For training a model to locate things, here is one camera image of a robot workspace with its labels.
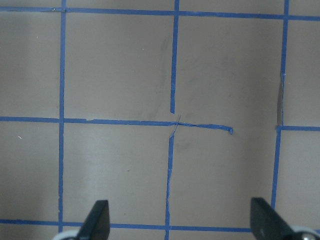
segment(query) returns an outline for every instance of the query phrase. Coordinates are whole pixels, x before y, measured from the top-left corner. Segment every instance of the black object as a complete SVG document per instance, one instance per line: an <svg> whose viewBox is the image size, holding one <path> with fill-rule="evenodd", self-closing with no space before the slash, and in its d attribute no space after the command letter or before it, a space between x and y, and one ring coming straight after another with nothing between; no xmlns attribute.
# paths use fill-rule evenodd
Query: black object
<svg viewBox="0 0 320 240"><path fill-rule="evenodd" d="M262 197L251 199L250 228L257 240L320 240L309 231L295 232Z"/></svg>
<svg viewBox="0 0 320 240"><path fill-rule="evenodd" d="M64 240L107 240L109 233L109 204L107 200L98 200L93 205L77 236Z"/></svg>

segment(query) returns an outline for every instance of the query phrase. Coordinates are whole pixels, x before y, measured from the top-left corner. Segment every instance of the floor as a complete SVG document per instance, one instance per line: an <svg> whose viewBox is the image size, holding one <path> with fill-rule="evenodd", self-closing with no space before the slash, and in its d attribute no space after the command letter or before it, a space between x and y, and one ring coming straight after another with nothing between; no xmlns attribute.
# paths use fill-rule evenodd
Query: floor
<svg viewBox="0 0 320 240"><path fill-rule="evenodd" d="M320 233L320 1L2 0L0 237L108 199L110 240Z"/></svg>

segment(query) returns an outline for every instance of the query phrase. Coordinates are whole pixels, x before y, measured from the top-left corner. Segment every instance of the white round part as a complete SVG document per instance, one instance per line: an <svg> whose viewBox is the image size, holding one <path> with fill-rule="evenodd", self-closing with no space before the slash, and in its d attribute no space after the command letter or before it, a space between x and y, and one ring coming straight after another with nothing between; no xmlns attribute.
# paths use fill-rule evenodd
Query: white round part
<svg viewBox="0 0 320 240"><path fill-rule="evenodd" d="M77 236L79 230L69 230L69 231L63 231L55 235L55 237L52 240L62 240L66 238L74 238Z"/></svg>

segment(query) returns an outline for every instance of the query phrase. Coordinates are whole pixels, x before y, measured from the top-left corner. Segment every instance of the gray floor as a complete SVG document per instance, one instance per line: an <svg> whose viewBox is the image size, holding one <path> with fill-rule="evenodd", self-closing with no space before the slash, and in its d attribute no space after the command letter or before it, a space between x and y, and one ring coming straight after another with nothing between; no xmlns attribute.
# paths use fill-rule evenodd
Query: gray floor
<svg viewBox="0 0 320 240"><path fill-rule="evenodd" d="M1 239L78 228L97 199L109 200L111 240L253 240L251 197L320 230L318 0L180 0L176 65L174 0L67 0L61 13L64 2L0 1ZM285 2L290 16L304 16L287 34ZM160 122L179 116L233 134L178 125L168 209L175 125ZM87 124L94 119L104 124Z"/></svg>

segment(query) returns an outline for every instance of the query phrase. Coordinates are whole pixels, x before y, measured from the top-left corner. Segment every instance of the vertical blue tape strip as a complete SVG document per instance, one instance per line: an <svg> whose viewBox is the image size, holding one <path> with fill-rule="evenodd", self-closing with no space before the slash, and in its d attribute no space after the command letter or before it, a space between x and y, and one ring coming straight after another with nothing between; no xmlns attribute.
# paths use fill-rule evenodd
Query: vertical blue tape strip
<svg viewBox="0 0 320 240"><path fill-rule="evenodd" d="M281 146L281 128L278 127L276 129L275 154L274 154L274 166L273 166L273 182L272 182L272 194L271 194L271 207L273 209L276 208L280 146Z"/></svg>
<svg viewBox="0 0 320 240"><path fill-rule="evenodd" d="M179 29L179 0L174 1L173 39L172 39L172 65L171 65L171 93L170 112L176 111L176 79L177 79L177 53L178 53L178 29Z"/></svg>
<svg viewBox="0 0 320 240"><path fill-rule="evenodd" d="M169 138L169 151L168 151L168 173L166 180L166 201L165 201L165 236L164 240L169 240L170 235L170 181L172 175L173 161L174 161L174 141L175 136L172 134Z"/></svg>
<svg viewBox="0 0 320 240"><path fill-rule="evenodd" d="M287 61L287 41L288 41L288 18L289 18L289 0L284 1L284 17L282 30L282 50L281 50L281 125L284 122L284 94L286 79L286 61Z"/></svg>
<svg viewBox="0 0 320 240"><path fill-rule="evenodd" d="M66 7L66 0L61 0ZM60 27L60 88L59 88L59 180L58 180L58 231L63 231L63 175L64 175L64 128L65 128L65 59L66 59L66 12L61 12Z"/></svg>

